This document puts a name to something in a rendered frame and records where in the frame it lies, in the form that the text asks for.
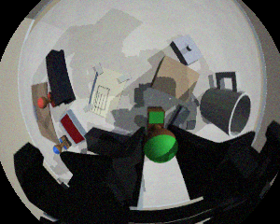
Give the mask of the brown rectangular board with grey clip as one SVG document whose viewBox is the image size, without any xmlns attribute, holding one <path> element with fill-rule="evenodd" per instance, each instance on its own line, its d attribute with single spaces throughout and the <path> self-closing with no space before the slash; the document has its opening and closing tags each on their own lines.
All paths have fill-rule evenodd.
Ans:
<svg viewBox="0 0 280 224">
<path fill-rule="evenodd" d="M 48 100 L 48 83 L 36 83 L 36 85 L 32 85 L 32 100 L 33 100 L 33 115 L 35 115 L 36 124 L 39 126 L 40 134 L 43 135 L 44 138 L 48 138 L 51 142 L 57 143 L 59 145 L 57 132 L 55 132 L 53 119 L 51 119 L 49 104 L 46 108 L 40 108 L 36 104 L 39 97 L 46 97 Z M 60 146 L 60 145 L 59 145 Z"/>
</svg>

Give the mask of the wooden hand stamp with green top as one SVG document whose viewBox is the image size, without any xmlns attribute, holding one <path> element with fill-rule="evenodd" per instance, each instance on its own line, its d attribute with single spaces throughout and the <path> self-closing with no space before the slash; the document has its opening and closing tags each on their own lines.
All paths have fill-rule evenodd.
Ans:
<svg viewBox="0 0 280 224">
<path fill-rule="evenodd" d="M 173 132 L 165 130 L 165 111 L 162 107 L 147 108 L 147 137 L 143 150 L 148 159 L 156 163 L 172 160 L 178 151 Z"/>
</svg>

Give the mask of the wooden rubber stamp with blue top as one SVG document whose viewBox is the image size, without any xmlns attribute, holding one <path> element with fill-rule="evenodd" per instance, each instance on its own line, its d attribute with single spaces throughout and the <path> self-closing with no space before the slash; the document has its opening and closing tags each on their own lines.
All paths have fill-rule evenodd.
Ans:
<svg viewBox="0 0 280 224">
<path fill-rule="evenodd" d="M 62 135 L 62 138 L 59 138 L 59 141 L 61 141 L 61 145 L 54 145 L 53 152 L 55 154 L 62 153 L 62 148 L 69 149 L 70 146 L 72 146 L 72 143 L 69 142 L 68 137 L 66 135 Z"/>
</svg>

